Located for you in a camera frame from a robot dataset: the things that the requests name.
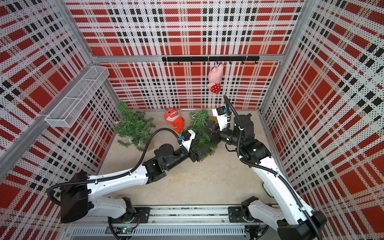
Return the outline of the green christmas tree wooden base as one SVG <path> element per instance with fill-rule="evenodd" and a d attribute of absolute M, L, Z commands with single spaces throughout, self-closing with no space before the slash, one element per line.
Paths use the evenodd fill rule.
<path fill-rule="evenodd" d="M 121 115 L 115 128 L 121 138 L 118 143 L 126 148 L 134 146 L 142 152 L 156 128 L 154 118 L 147 118 L 145 112 L 130 109 L 128 104 L 122 101 L 117 103 L 117 110 Z"/>

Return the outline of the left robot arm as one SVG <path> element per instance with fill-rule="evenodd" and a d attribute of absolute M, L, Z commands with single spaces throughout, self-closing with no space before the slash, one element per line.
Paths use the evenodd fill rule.
<path fill-rule="evenodd" d="M 192 130 L 183 132 L 177 139 L 178 150 L 171 144 L 163 144 L 154 151 L 152 159 L 144 161 L 141 158 L 131 169 L 99 176 L 87 176 L 85 172 L 79 172 L 69 182 L 51 186 L 47 195 L 60 206 L 61 222 L 72 223 L 88 216 L 134 218 L 136 211 L 129 198 L 111 199 L 106 195 L 157 182 L 186 159 L 201 161 L 210 147 L 204 145 L 194 149 L 192 144 L 198 142 L 200 137 Z"/>

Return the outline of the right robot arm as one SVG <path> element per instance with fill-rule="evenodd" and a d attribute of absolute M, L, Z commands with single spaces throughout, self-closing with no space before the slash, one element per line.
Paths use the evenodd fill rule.
<path fill-rule="evenodd" d="M 254 134 L 252 115 L 228 110 L 213 110 L 217 123 L 203 128 L 212 144 L 223 142 L 235 146 L 239 160 L 263 181 L 268 193 L 277 201 L 275 209 L 256 197 L 242 202 L 245 221 L 259 220 L 277 231 L 282 240 L 320 240 L 327 222 L 321 211 L 314 211 L 294 190 L 279 170 L 271 152 Z"/>

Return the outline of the red plush monster toy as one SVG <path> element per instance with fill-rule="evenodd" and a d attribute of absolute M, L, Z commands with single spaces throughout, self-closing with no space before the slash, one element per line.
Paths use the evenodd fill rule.
<path fill-rule="evenodd" d="M 166 108 L 165 121 L 171 123 L 173 126 L 173 130 L 180 135 L 184 129 L 185 119 L 181 117 L 179 111 L 177 109 L 168 109 Z"/>

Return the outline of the teal alarm clock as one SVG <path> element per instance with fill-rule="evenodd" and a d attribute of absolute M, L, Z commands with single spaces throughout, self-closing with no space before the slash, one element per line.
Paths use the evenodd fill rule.
<path fill-rule="evenodd" d="M 270 198 L 274 198 L 272 192 L 269 190 L 269 188 L 267 187 L 267 185 L 265 183 L 262 184 L 262 187 L 264 189 L 264 191 L 267 193 L 267 195 L 270 197 Z"/>

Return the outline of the pink plush pig toy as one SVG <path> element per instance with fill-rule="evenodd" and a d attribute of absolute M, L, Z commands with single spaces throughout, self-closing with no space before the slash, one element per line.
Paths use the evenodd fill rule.
<path fill-rule="evenodd" d="M 216 67 L 213 67 L 209 74 L 208 74 L 208 85 L 209 93 L 210 94 L 218 94 L 222 87 L 221 87 L 221 81 L 223 78 L 223 72 L 224 72 L 224 65 L 220 64 Z"/>

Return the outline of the green circuit board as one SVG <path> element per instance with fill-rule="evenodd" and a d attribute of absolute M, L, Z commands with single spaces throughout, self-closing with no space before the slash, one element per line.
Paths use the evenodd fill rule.
<path fill-rule="evenodd" d="M 135 232 L 135 228 L 117 227 L 118 235 L 132 235 L 134 232 Z"/>

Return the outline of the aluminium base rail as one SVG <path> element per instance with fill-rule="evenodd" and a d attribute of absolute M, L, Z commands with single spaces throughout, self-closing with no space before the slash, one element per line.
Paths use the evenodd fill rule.
<path fill-rule="evenodd" d="M 239 236 L 259 239 L 274 229 L 259 220 L 245 221 L 240 205 L 136 206 L 135 220 L 108 224 L 106 217 L 85 217 L 65 227 L 62 240 L 140 237 Z M 118 235 L 117 227 L 135 228 L 132 235 Z"/>

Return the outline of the black hook rail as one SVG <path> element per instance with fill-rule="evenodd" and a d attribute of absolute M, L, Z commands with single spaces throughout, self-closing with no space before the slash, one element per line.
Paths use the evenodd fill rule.
<path fill-rule="evenodd" d="M 258 62 L 260 56 L 203 56 L 203 57 L 162 57 L 164 63 L 181 62 Z"/>

